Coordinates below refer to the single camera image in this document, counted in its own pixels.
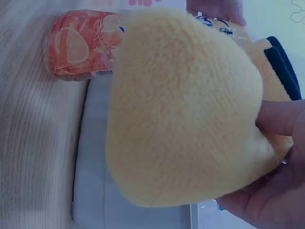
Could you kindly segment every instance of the fuzzy fabric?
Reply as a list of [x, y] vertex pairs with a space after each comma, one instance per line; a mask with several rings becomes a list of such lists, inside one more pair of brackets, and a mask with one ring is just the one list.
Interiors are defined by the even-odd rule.
[[106, 159], [133, 204], [216, 198], [281, 162], [291, 139], [255, 126], [263, 97], [290, 99], [268, 48], [265, 39], [245, 52], [179, 10], [132, 16], [116, 62]]

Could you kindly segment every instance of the pink flower pattern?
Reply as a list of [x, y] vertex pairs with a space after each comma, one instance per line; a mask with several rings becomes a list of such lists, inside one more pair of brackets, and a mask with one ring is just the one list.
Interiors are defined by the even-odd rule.
[[152, 3], [153, 0], [129, 0], [129, 5], [130, 6], [134, 6], [138, 3], [139, 6], [146, 6], [146, 7], [149, 7], [149, 6], [152, 6]]

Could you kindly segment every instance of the wooden surface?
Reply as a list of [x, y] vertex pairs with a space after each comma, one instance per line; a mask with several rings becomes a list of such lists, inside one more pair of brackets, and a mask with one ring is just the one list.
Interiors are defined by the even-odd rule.
[[45, 32], [75, 0], [1, 0], [0, 229], [71, 228], [74, 160], [88, 82], [45, 69]]

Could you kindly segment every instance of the navy blue trim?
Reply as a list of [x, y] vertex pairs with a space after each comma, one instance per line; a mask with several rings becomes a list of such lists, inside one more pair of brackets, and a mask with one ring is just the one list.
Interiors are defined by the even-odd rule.
[[268, 37], [267, 40], [271, 43], [271, 45], [273, 47], [276, 47], [278, 49], [278, 51], [281, 54], [281, 57], [283, 58], [286, 67], [288, 68], [290, 74], [292, 75], [292, 80], [295, 82], [295, 84], [298, 86], [299, 90], [300, 90], [300, 86], [299, 86], [299, 82], [297, 80], [297, 76], [295, 75], [295, 71], [294, 68], [292, 67], [290, 60], [284, 50], [284, 48], [282, 47], [281, 43], [279, 42], [279, 40], [276, 37]]
[[290, 99], [302, 99], [299, 85], [295, 83], [296, 75], [290, 73], [288, 67], [286, 66], [286, 62], [281, 56], [281, 52], [278, 50], [278, 48], [272, 47], [265, 49], [264, 53]]

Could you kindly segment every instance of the orange can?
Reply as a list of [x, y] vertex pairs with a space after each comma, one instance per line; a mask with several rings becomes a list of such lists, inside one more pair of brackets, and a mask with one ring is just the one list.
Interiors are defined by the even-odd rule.
[[[65, 81], [83, 81], [112, 74], [128, 13], [72, 10], [59, 16], [47, 39], [46, 60], [50, 71]], [[243, 27], [198, 16], [206, 26], [216, 27], [239, 45], [250, 39]]]

